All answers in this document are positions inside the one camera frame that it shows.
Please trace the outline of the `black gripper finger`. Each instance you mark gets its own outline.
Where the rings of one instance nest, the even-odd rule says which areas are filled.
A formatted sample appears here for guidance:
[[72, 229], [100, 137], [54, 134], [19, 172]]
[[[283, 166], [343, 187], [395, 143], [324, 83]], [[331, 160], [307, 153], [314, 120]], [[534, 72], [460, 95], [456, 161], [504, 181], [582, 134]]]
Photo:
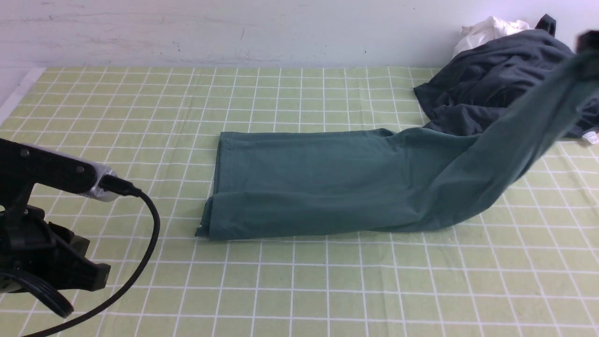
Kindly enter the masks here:
[[56, 267], [56, 288], [96, 292], [105, 288], [111, 266], [105, 263], [75, 261]]

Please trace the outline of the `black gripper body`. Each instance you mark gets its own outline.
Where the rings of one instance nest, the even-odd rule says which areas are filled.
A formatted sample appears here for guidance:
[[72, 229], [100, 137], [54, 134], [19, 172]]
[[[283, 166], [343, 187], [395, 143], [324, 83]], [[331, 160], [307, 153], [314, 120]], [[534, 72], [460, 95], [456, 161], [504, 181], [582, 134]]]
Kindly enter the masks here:
[[56, 288], [56, 267], [89, 261], [89, 240], [47, 222], [45, 211], [28, 205], [1, 211], [1, 269], [21, 270]]
[[599, 51], [599, 30], [588, 30], [576, 40], [576, 53]]

